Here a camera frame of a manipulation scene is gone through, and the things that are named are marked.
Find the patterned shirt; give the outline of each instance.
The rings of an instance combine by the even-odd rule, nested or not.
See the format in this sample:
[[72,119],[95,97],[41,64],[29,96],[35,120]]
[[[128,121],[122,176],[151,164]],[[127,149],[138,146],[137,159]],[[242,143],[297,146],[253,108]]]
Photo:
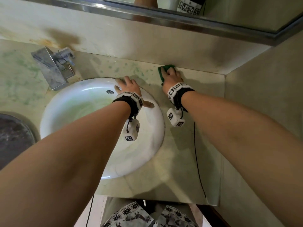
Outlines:
[[114,213],[102,227],[197,227],[185,214],[166,206],[154,220],[137,202],[124,206]]

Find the metal faucet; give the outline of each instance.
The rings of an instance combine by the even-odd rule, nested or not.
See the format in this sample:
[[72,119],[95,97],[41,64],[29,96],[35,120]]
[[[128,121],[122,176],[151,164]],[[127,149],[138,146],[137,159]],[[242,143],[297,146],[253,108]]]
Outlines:
[[75,75],[70,65],[74,66],[72,59],[74,53],[68,47],[53,53],[44,47],[31,53],[39,65],[41,72],[52,90],[58,91],[68,86],[67,79]]

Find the oval sink basin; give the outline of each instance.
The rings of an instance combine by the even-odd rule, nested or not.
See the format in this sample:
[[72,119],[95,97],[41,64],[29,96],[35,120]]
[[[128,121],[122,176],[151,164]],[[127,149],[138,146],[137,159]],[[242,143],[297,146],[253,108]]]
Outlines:
[[[61,90],[44,110],[40,123],[41,138],[110,104],[117,95],[115,85],[115,79],[97,78],[83,80]],[[141,92],[143,99],[152,102],[155,107],[142,107],[138,114],[140,131],[136,141],[125,141],[124,137],[119,137],[101,179],[116,178],[135,171],[149,161],[161,146],[165,129],[162,112],[150,94],[142,88]]]

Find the green scouring pad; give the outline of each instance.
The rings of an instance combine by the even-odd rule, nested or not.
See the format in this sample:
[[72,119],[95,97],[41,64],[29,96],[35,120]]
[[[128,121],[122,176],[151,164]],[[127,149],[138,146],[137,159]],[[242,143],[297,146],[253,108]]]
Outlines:
[[[161,66],[161,67],[163,67],[163,68],[164,68],[164,71],[167,72],[167,70],[168,70],[169,68],[175,68],[175,65],[169,64],[169,65],[165,65],[165,66]],[[163,84],[164,78],[163,78],[162,73],[161,73],[161,67],[158,68],[158,72],[159,72],[159,74],[160,74],[160,78],[161,78],[161,81],[162,81],[162,84]]]

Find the black wrist strap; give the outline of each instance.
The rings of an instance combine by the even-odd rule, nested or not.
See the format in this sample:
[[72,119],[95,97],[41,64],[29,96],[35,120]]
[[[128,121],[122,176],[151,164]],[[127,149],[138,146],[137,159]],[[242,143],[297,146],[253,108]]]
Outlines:
[[183,94],[185,92],[189,92],[189,91],[195,91],[191,88],[181,88],[179,91],[177,91],[177,94],[174,97],[174,102],[175,102],[175,107],[183,107],[182,102],[181,102],[181,98],[183,96]]
[[115,99],[113,102],[116,101],[124,101],[129,104],[131,107],[131,114],[129,115],[129,119],[132,119],[136,114],[138,114],[138,107],[137,104],[130,96],[121,96],[118,99]]

